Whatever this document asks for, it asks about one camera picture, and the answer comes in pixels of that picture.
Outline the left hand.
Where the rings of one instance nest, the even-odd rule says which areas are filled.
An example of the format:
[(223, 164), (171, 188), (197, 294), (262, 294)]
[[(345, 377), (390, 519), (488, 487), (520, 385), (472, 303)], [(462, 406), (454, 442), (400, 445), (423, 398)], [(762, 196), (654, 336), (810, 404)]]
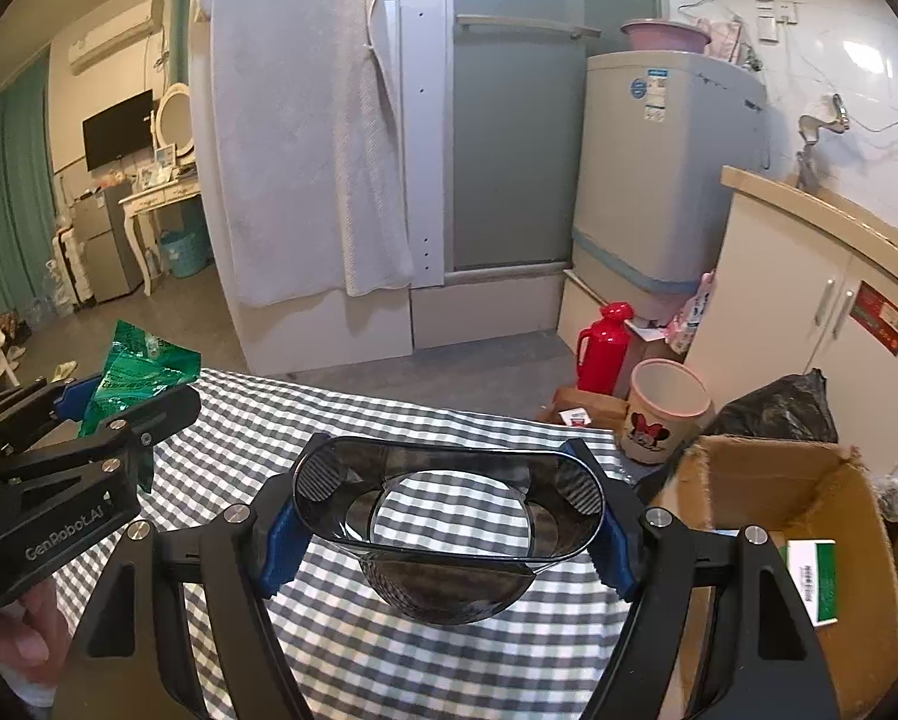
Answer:
[(34, 585), (19, 598), (19, 619), (0, 611), (0, 667), (28, 683), (55, 688), (70, 648), (67, 618), (58, 608), (55, 578)]

